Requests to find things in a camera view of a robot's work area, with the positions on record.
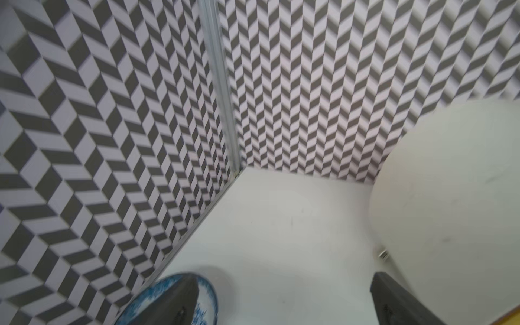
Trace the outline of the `white round drawer cabinet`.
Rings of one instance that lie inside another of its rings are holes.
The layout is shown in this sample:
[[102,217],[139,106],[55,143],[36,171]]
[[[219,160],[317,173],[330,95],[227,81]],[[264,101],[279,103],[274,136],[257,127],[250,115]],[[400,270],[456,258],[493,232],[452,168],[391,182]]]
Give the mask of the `white round drawer cabinet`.
[[415,297],[447,324],[519,307],[519,103],[453,104],[409,131],[368,217]]

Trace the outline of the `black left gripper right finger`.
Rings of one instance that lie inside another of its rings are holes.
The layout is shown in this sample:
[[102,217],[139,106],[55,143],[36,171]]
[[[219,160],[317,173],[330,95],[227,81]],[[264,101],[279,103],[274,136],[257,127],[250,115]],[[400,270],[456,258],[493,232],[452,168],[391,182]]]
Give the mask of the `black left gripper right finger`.
[[379,324],[444,324],[386,272],[374,274],[370,293]]

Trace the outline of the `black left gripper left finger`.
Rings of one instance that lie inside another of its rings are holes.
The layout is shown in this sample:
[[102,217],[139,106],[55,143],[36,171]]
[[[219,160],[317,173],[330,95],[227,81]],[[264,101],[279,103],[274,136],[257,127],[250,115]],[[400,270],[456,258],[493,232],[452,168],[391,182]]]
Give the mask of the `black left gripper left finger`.
[[123,312],[124,324],[191,324],[199,297],[193,274],[168,277],[145,289]]

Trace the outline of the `yellow drawer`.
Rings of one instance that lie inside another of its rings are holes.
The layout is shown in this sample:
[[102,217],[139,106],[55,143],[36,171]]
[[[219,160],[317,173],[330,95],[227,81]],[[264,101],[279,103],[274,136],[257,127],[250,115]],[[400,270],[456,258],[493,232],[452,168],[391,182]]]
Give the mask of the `yellow drawer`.
[[520,325],[520,306],[492,323],[493,325]]

